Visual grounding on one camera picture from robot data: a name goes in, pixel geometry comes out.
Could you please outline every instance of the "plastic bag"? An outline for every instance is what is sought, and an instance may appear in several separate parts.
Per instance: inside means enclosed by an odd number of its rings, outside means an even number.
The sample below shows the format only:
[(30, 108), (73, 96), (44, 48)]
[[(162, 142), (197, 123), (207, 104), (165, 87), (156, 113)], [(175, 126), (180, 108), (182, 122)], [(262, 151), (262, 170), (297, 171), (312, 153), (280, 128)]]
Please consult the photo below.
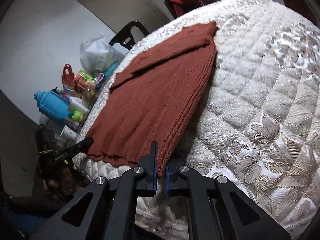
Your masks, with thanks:
[(120, 63), (124, 55), (108, 44), (102, 34), (80, 45), (80, 61), (85, 72), (105, 72), (115, 62)]

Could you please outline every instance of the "chair backrest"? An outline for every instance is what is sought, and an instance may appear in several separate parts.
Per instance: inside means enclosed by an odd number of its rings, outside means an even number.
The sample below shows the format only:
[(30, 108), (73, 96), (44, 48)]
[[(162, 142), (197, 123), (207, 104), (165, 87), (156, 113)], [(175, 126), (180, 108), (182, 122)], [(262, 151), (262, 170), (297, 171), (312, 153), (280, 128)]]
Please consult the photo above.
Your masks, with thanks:
[(133, 47), (133, 45), (136, 44), (131, 34), (132, 27), (137, 27), (145, 37), (149, 35), (149, 32), (142, 25), (141, 22), (132, 21), (132, 22), (129, 22), (126, 26), (124, 26), (119, 31), (119, 33), (113, 37), (113, 39), (109, 42), (109, 44), (113, 46), (115, 43), (119, 43), (121, 46), (130, 50)]

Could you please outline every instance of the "blue bottle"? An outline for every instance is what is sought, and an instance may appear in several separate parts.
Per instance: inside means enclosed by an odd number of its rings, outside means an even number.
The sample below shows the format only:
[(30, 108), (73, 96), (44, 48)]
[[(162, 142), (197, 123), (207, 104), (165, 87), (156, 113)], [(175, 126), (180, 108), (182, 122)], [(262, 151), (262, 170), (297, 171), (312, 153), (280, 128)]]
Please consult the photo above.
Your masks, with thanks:
[(62, 96), (52, 91), (37, 91), (34, 97), (41, 114), (60, 124), (66, 124), (65, 118), (70, 114), (68, 111), (69, 105), (63, 100)]

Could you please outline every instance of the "folded towel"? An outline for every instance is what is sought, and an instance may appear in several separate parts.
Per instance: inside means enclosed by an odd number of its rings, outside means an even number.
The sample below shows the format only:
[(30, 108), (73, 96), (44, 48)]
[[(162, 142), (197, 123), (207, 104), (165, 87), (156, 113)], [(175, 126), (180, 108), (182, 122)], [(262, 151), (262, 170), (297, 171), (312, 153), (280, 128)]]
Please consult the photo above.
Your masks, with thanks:
[(94, 138), (87, 155), (134, 166), (157, 141), (157, 172), (163, 175), (209, 79), (216, 30), (215, 22), (185, 27), (118, 73), (106, 106), (87, 133)]

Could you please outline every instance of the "white quilted mattress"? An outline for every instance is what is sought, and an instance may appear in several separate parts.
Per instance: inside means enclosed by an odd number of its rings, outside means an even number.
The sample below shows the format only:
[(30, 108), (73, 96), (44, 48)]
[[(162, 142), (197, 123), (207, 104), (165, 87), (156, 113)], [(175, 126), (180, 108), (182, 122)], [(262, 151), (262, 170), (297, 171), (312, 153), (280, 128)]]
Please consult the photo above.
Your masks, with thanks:
[[(297, 239), (320, 205), (320, 30), (270, 0), (222, 0), (168, 23), (138, 42), (103, 88), (82, 140), (108, 103), (116, 73), (183, 26), (216, 21), (216, 69), (178, 148), (201, 174), (224, 175)], [(90, 180), (128, 166), (74, 164)], [(188, 239), (185, 201), (140, 197), (136, 224), (164, 239)]]

